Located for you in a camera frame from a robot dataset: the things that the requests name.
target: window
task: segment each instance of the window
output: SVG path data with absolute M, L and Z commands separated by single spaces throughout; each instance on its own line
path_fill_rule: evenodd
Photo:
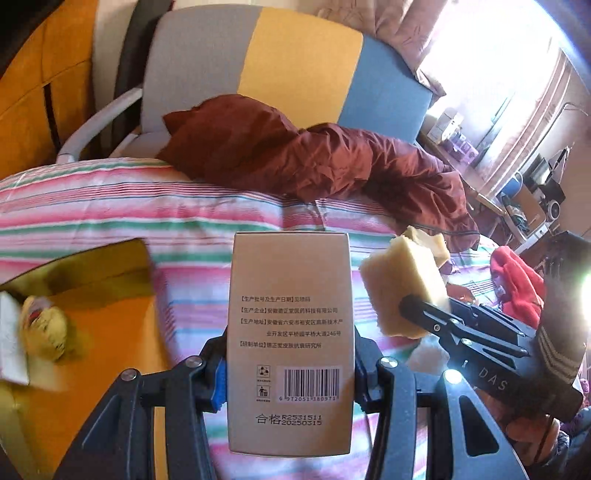
M 421 65 L 447 92 L 427 115 L 457 109 L 463 133 L 482 152 L 510 103 L 529 104 L 544 89 L 558 55 L 555 28 L 535 0 L 460 0 Z

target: crumpled red-brown fabric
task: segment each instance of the crumpled red-brown fabric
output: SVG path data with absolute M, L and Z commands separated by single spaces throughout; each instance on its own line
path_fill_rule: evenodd
M 402 230 L 442 232 L 452 252 L 478 244 L 459 174 L 401 140 L 336 124 L 298 130 L 279 110 L 241 95 L 169 113 L 164 123 L 172 137 L 157 157 L 191 179 L 304 202 L 364 192 Z

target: product box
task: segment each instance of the product box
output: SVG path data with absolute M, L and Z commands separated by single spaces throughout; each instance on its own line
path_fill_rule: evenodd
M 435 125 L 429 130 L 427 137 L 438 144 L 449 136 L 460 126 L 464 117 L 453 108 L 446 108 L 437 119 Z
M 354 354 L 349 237 L 237 233 L 228 314 L 230 450 L 349 453 Z
M 148 250 L 133 239 L 59 258 L 0 285 L 10 304 L 47 297 L 83 339 L 81 351 L 55 363 L 29 356 L 29 386 L 0 382 L 0 443 L 23 478 L 53 476 L 124 369 L 149 374 L 169 368 L 152 278 Z M 3 306 L 2 315 L 14 313 Z M 163 455 L 155 444 L 155 457 L 164 467 Z

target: striped fabric patch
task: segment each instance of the striped fabric patch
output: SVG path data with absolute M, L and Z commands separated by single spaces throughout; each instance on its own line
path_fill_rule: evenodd
M 359 275 L 360 262 L 388 246 L 394 221 L 363 197 L 311 204 L 190 182 L 159 160 L 108 159 L 35 168 L 0 181 L 0 283 L 49 260 L 142 237 L 155 262 L 161 330 L 175 361 L 199 353 L 223 332 L 236 231 L 346 232 L 350 237 L 355 323 L 384 354 L 405 359 L 416 342 L 383 337 Z M 498 303 L 489 272 L 496 245 L 452 255 L 450 281 L 481 303 Z M 333 458 L 270 459 L 228 451 L 226 415 L 206 415 L 213 461 L 224 479 L 364 478 L 375 416 L 356 406 L 351 453 Z M 426 434 L 417 443 L 424 477 Z

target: sponge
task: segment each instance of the sponge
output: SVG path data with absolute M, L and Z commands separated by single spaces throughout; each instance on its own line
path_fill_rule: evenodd
M 431 250 L 405 236 L 394 238 L 388 249 L 371 254 L 359 271 L 384 335 L 422 338 L 428 333 L 400 315 L 398 305 L 406 295 L 418 295 L 450 311 L 445 284 Z
M 437 268 L 440 268 L 450 259 L 449 250 L 447 249 L 442 234 L 438 233 L 437 235 L 431 236 L 422 230 L 417 230 L 415 227 L 409 226 L 403 235 L 410 238 L 416 244 L 421 245 L 422 247 L 427 247 L 431 250 Z

